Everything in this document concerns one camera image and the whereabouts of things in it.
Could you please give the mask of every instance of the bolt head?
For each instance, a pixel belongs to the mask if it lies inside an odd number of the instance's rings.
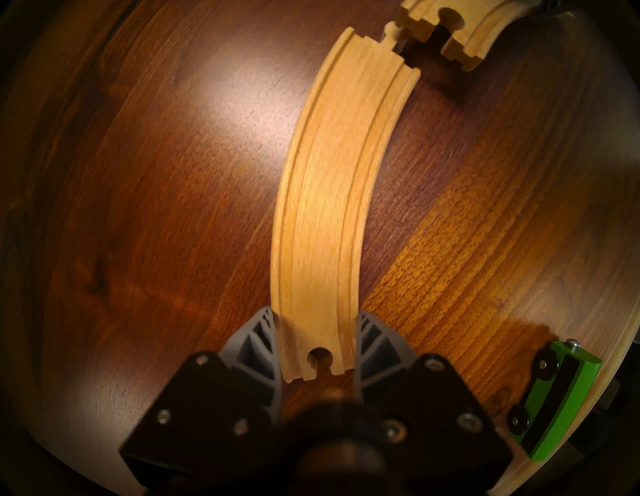
[[[165,425],[171,420],[171,412],[169,410],[160,410],[157,415],[157,421],[160,425]]]
[[[427,358],[424,366],[433,372],[442,372],[444,370],[444,364],[437,358]]]
[[[382,422],[382,427],[387,435],[387,439],[391,444],[401,443],[406,439],[409,432],[406,426],[396,419],[387,419]]]
[[[246,419],[238,419],[234,424],[234,434],[236,436],[244,436],[249,432],[249,422]]]
[[[458,427],[472,434],[479,434],[484,428],[480,417],[473,413],[462,413],[458,416]]]

